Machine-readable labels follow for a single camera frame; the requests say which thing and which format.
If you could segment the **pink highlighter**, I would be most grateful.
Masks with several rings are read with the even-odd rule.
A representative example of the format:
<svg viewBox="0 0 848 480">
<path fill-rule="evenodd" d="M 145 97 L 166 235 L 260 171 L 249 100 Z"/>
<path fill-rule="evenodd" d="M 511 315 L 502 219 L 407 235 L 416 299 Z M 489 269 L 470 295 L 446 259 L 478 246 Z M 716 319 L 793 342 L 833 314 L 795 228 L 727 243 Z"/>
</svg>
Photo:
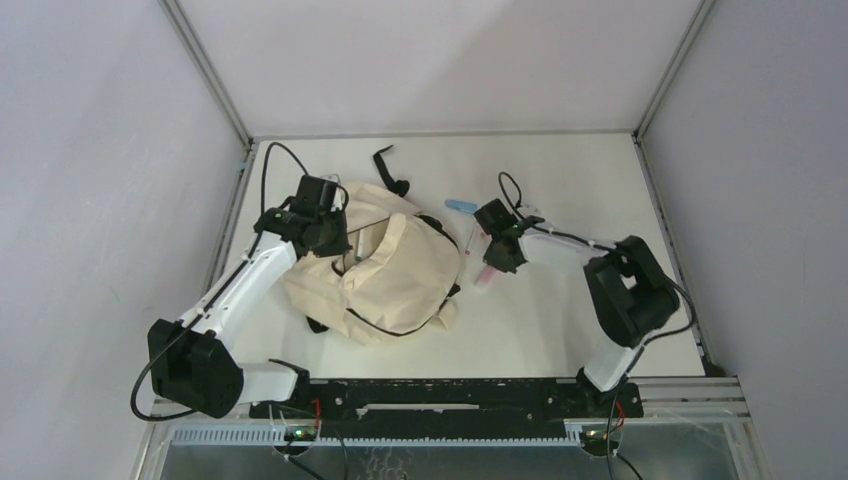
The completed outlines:
<svg viewBox="0 0 848 480">
<path fill-rule="evenodd" d="M 474 287 L 485 290 L 498 273 L 499 271 L 496 268 L 486 265 L 476 276 L 473 283 Z"/>
</svg>

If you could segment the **light blue eraser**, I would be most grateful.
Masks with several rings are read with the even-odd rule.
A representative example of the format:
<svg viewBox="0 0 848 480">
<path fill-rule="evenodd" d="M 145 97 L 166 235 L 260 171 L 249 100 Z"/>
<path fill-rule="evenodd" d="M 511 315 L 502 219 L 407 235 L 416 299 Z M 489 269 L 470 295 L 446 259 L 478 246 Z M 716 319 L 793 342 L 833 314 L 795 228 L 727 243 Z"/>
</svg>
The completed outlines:
<svg viewBox="0 0 848 480">
<path fill-rule="evenodd" d="M 446 199 L 444 205 L 453 211 L 457 211 L 467 215 L 473 215 L 478 209 L 478 205 L 473 202 L 466 202 L 456 199 Z"/>
</svg>

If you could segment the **beige canvas student bag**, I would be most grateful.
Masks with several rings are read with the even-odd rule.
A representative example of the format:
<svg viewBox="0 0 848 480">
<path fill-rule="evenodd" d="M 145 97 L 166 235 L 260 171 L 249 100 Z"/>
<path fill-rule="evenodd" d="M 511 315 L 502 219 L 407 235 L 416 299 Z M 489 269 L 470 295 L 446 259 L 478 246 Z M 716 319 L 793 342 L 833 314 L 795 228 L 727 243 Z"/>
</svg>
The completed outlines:
<svg viewBox="0 0 848 480">
<path fill-rule="evenodd" d="M 406 337 L 430 323 L 450 328 L 461 289 L 458 242 L 440 220 L 407 200 L 410 184 L 391 176 L 387 151 L 373 155 L 380 185 L 346 186 L 350 251 L 309 253 L 282 277 L 291 305 L 312 329 L 333 330 L 362 345 Z M 358 245 L 363 260 L 356 263 Z"/>
</svg>

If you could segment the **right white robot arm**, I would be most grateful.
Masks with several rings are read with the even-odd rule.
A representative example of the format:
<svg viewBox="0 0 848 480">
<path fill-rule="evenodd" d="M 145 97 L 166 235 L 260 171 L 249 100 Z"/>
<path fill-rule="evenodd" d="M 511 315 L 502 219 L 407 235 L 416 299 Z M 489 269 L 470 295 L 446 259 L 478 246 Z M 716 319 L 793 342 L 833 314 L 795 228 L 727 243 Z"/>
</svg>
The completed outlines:
<svg viewBox="0 0 848 480">
<path fill-rule="evenodd" d="M 603 336 L 578 371 L 578 402 L 592 416 L 605 415 L 618 400 L 616 387 L 642 351 L 666 337 L 661 329 L 688 294 L 662 269 L 638 236 L 603 242 L 566 233 L 544 218 L 510 210 L 495 199 L 474 217 L 489 236 L 484 263 L 515 274 L 532 263 L 567 269 L 579 264 Z"/>
</svg>

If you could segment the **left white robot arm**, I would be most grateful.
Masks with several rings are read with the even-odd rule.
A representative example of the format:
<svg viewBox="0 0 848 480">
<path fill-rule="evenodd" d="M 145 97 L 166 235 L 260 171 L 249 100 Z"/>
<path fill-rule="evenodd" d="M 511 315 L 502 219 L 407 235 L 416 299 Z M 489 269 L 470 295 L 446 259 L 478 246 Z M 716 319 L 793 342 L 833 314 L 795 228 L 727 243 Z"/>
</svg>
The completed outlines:
<svg viewBox="0 0 848 480">
<path fill-rule="evenodd" d="M 274 402 L 290 417 L 305 414 L 313 401 L 306 370 L 276 359 L 240 363 L 231 351 L 262 298 L 301 257 L 349 251 L 348 202 L 338 182 L 304 175 L 294 195 L 264 210 L 236 266 L 178 320 L 151 326 L 140 377 L 150 379 L 153 392 L 216 419 L 260 402 Z"/>
</svg>

